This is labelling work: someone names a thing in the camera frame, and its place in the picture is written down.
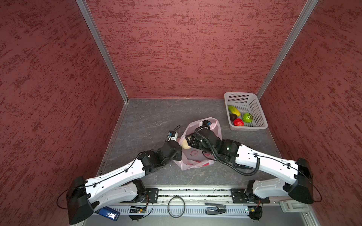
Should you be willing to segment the black stapler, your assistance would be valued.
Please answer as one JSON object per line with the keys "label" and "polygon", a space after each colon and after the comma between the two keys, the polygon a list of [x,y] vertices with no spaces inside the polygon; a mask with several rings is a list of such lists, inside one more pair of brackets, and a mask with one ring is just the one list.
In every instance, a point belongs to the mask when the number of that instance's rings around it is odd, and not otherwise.
{"label": "black stapler", "polygon": [[226,206],[216,203],[205,203],[207,215],[219,215],[226,213]]}

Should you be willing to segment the green spotted custard apple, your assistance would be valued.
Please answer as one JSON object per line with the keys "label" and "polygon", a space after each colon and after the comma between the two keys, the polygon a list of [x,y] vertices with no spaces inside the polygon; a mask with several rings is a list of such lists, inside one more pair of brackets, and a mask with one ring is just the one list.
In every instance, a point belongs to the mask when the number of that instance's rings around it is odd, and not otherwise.
{"label": "green spotted custard apple", "polygon": [[254,117],[250,113],[245,113],[242,117],[242,120],[244,123],[252,123],[254,120]]}

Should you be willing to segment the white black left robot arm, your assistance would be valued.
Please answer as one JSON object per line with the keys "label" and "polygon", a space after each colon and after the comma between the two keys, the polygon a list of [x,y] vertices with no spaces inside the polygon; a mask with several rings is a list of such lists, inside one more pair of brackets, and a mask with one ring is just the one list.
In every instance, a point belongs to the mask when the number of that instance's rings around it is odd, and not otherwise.
{"label": "white black left robot arm", "polygon": [[76,178],[66,194],[69,223],[80,223],[115,203],[145,200],[147,190],[141,178],[181,159],[182,147],[170,140],[157,151],[141,152],[130,163],[107,174],[90,179]]}

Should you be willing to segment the white perforated plastic basket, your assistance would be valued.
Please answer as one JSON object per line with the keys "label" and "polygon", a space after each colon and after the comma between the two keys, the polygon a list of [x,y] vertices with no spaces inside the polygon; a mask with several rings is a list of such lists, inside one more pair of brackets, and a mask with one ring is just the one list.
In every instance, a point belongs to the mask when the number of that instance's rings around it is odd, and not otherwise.
{"label": "white perforated plastic basket", "polygon": [[[245,92],[226,92],[224,93],[224,102],[229,120],[229,126],[232,131],[254,132],[268,128],[265,114],[255,94]],[[228,105],[232,105],[240,111],[241,116],[238,117],[240,119],[242,119],[245,113],[252,114],[254,117],[253,122],[244,123],[244,126],[234,126],[233,122],[230,121],[229,115],[231,113],[228,110]]]}

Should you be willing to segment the pale yellow fruit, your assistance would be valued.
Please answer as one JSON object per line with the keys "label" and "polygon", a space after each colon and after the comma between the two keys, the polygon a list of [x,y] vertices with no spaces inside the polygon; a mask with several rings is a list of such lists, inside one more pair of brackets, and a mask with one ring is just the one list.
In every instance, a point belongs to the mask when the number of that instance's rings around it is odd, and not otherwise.
{"label": "pale yellow fruit", "polygon": [[191,149],[192,147],[188,144],[188,140],[185,138],[182,142],[181,142],[181,146],[183,149],[188,150]]}

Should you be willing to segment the aluminium corner post left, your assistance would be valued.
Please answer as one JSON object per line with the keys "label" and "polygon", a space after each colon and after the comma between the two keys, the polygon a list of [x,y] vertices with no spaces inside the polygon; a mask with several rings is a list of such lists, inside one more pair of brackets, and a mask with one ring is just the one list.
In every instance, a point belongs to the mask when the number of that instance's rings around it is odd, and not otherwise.
{"label": "aluminium corner post left", "polygon": [[125,88],[120,80],[116,67],[114,66],[114,63],[112,62],[111,56],[106,48],[106,45],[101,37],[101,34],[96,26],[93,16],[91,15],[91,11],[89,9],[87,2],[84,0],[76,0],[76,3],[83,15],[83,18],[86,21],[86,24],[93,36],[93,39],[95,40],[95,42],[97,44],[97,47],[103,57],[103,60],[105,61],[106,66],[108,67],[108,70],[111,73],[111,76],[117,86],[119,93],[122,96],[123,101],[126,104],[128,104],[129,103],[128,95],[126,94]]}

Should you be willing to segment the red fruit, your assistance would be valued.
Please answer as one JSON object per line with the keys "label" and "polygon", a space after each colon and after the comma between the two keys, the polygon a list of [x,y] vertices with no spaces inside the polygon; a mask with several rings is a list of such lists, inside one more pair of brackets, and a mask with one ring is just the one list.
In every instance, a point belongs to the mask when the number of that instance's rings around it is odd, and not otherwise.
{"label": "red fruit", "polygon": [[237,119],[235,119],[235,120],[233,121],[233,125],[234,125],[234,126],[244,126],[244,122],[243,122],[242,119],[237,118]]}

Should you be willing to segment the yellow green mango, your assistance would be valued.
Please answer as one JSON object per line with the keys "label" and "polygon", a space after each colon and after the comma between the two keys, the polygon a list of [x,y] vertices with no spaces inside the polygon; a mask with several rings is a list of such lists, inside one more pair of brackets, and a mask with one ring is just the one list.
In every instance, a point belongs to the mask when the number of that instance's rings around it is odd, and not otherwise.
{"label": "yellow green mango", "polygon": [[228,105],[228,110],[230,111],[231,114],[234,114],[237,117],[241,116],[240,111],[236,107],[234,107],[232,105]]}

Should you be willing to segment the aluminium front rail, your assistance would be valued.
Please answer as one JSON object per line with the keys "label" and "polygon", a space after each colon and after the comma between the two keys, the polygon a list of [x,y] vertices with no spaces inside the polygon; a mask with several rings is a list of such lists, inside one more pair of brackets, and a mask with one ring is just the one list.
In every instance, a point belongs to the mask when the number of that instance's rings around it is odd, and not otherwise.
{"label": "aluminium front rail", "polygon": [[[272,197],[269,204],[234,204],[231,196],[232,188],[223,187],[159,187],[157,203],[151,202],[119,202],[107,207],[120,212],[120,216],[129,216],[132,220],[140,220],[147,216],[171,216],[180,217],[225,217],[225,218],[249,218],[250,207],[262,206],[263,213],[267,207],[279,208],[280,201],[285,197]],[[207,215],[205,203],[216,203],[226,206],[226,213],[219,215]],[[145,214],[130,214],[130,207],[147,207]]]}

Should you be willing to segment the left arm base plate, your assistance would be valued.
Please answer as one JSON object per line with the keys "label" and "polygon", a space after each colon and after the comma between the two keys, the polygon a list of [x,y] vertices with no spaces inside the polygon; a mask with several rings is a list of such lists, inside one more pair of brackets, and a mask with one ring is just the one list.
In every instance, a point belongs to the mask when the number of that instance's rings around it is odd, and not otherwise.
{"label": "left arm base plate", "polygon": [[146,195],[144,196],[142,203],[151,202],[153,204],[157,203],[159,189],[158,188],[147,188]]}

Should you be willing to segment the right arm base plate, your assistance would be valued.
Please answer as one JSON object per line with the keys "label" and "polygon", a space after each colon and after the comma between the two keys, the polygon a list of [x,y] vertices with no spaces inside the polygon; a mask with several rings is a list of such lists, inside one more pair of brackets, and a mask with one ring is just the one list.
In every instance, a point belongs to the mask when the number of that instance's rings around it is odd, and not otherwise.
{"label": "right arm base plate", "polygon": [[234,204],[269,204],[270,199],[269,198],[260,198],[256,196],[253,192],[248,191],[247,189],[241,189],[241,188],[232,188],[231,189],[231,196],[232,201]]}

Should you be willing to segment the dark brown round fruit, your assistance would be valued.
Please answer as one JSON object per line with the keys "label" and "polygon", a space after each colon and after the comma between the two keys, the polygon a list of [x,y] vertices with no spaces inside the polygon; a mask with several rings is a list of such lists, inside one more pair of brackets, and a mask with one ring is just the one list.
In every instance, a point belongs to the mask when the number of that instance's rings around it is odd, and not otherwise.
{"label": "dark brown round fruit", "polygon": [[236,114],[230,114],[229,117],[231,122],[234,122],[238,118]]}

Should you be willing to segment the aluminium corner post right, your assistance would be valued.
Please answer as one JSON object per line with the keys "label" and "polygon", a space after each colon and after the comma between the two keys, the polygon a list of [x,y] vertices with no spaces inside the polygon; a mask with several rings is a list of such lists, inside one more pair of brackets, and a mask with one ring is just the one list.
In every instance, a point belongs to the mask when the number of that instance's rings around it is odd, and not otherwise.
{"label": "aluminium corner post right", "polygon": [[308,18],[311,16],[312,12],[314,11],[317,3],[318,0],[306,1],[289,35],[287,36],[281,50],[279,51],[273,65],[271,66],[266,78],[264,79],[259,91],[257,92],[257,97],[259,100],[267,90],[270,82],[274,78],[284,58],[287,56],[289,50],[291,49],[297,37],[299,36],[300,32],[302,31],[303,27],[305,26]]}

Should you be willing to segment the pink printed plastic bag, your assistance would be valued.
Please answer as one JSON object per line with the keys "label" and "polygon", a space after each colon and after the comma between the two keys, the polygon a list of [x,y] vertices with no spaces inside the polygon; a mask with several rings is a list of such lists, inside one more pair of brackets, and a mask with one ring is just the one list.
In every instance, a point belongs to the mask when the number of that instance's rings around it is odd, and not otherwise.
{"label": "pink printed plastic bag", "polygon": [[182,159],[180,161],[173,161],[176,165],[178,165],[181,170],[188,170],[192,168],[202,168],[205,166],[212,165],[214,163],[213,160],[210,160],[208,158],[211,158],[211,154],[207,154],[204,157],[202,150],[197,149],[194,147],[191,147],[189,149],[185,149],[183,144],[185,144],[186,136],[190,135],[194,132],[194,130],[200,126],[202,126],[203,121],[208,120],[210,121],[210,130],[214,132],[214,134],[219,138],[222,139],[222,131],[221,131],[221,125],[219,121],[216,118],[208,117],[201,120],[197,120],[194,122],[191,122],[184,130],[182,135],[177,139],[177,142],[182,147]]}

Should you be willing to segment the grey plastic holder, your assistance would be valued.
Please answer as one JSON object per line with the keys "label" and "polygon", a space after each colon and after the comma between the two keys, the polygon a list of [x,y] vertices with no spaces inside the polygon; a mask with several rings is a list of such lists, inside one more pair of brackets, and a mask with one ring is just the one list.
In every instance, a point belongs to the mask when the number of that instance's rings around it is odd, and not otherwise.
{"label": "grey plastic holder", "polygon": [[281,210],[284,213],[305,213],[310,211],[308,204],[301,203],[295,200],[285,200],[279,202]]}

